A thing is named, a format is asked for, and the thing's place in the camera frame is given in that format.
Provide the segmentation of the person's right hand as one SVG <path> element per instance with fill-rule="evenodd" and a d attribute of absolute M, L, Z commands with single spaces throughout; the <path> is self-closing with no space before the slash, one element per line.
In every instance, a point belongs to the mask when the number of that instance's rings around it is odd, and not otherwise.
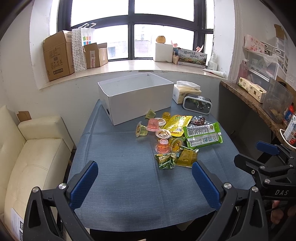
<path fill-rule="evenodd" d="M 280 204 L 280 201 L 274 200 L 272 207 L 273 208 L 276 208 L 276 207 L 279 206 L 279 204 Z M 289 210 L 287 211 L 288 217 L 295 216 L 295 213 L 296 213 L 296 207 L 295 206 L 290 207 Z M 280 221 L 283 218 L 283 216 L 284 216 L 284 212 L 281 209 L 274 209 L 271 212 L 271 216 L 270 216 L 271 222 L 273 224 L 277 225 L 277 224 L 280 223 Z"/>

